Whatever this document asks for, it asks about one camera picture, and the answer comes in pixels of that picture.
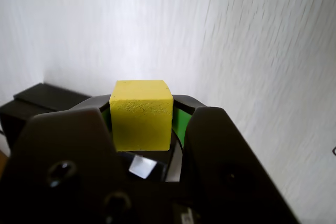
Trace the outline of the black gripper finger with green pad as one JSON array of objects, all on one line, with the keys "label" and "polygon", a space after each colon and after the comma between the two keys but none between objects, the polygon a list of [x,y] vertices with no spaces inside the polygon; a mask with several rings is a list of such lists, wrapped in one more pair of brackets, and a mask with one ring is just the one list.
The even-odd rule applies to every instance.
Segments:
[{"label": "black gripper finger with green pad", "polygon": [[1,223],[130,223],[109,96],[31,118],[1,177]]},{"label": "black gripper finger with green pad", "polygon": [[297,223],[226,111],[188,95],[174,96],[185,127],[180,181],[201,223]]}]

